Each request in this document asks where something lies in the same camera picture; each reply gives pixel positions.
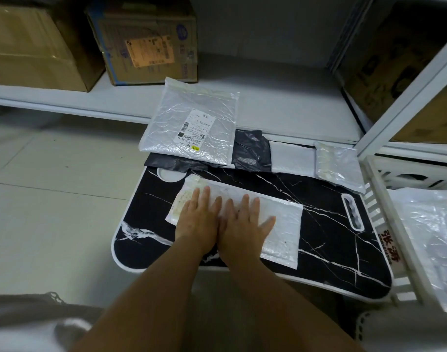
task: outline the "cardboard box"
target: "cardboard box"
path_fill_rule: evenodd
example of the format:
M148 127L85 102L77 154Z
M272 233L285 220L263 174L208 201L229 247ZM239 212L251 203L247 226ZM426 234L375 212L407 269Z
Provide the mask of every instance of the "cardboard box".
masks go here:
M189 0L95 0L86 13L113 85L197 82L196 16Z
M90 91L104 64L83 8L0 5L0 85Z
M361 68L345 85L376 122L447 42L447 10L397 4L371 40ZM447 143L447 88L393 140Z

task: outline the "white package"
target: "white package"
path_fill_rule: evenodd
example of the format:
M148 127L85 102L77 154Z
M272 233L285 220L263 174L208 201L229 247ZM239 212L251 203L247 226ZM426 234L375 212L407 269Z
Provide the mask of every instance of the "white package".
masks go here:
M230 165L238 96L238 92L213 91L167 77L139 150Z
M447 313L447 190L388 190L434 294Z
M299 145L270 141L271 170L315 178L316 150Z
M223 205L220 214L223 214L224 206L228 199L232 199L237 205L245 194L250 195L250 202L254 198L260 198L260 224L271 216L276 217L276 224L264 241L261 258L297 269L298 241L300 239L300 225L303 212L303 205L301 204L207 180L191 174L185 179L183 188L181 188L173 201L173 205L165 220L176 225L185 202L191 199L193 190L195 188L202 190L206 185L210 187L210 204L215 201L217 196L222 197Z
M318 178L365 194L365 183L356 149L334 147L320 142L315 142L314 145Z

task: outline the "person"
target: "person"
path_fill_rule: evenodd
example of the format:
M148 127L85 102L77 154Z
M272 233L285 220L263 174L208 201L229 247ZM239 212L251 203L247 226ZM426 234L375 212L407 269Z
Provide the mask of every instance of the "person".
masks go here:
M259 225L260 201L244 195L219 218L222 198L195 189L176 225L175 242L106 310L72 352L179 351L186 302L199 263L215 243L247 298L267 351L362 351L331 319L260 260L276 218Z

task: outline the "plastic crate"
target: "plastic crate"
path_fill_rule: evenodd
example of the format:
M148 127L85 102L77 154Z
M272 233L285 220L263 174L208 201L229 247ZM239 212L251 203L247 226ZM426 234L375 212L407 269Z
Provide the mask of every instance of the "plastic crate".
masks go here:
M391 298L438 307L432 285L414 251L387 189L447 189L447 167L368 156L361 163L366 179L365 205L393 271Z

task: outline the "white shipping label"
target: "white shipping label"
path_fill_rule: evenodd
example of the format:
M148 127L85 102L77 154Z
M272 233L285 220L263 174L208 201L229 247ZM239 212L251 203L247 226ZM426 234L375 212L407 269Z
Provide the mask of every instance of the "white shipping label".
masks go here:
M192 109L173 141L198 151L214 121L214 116Z

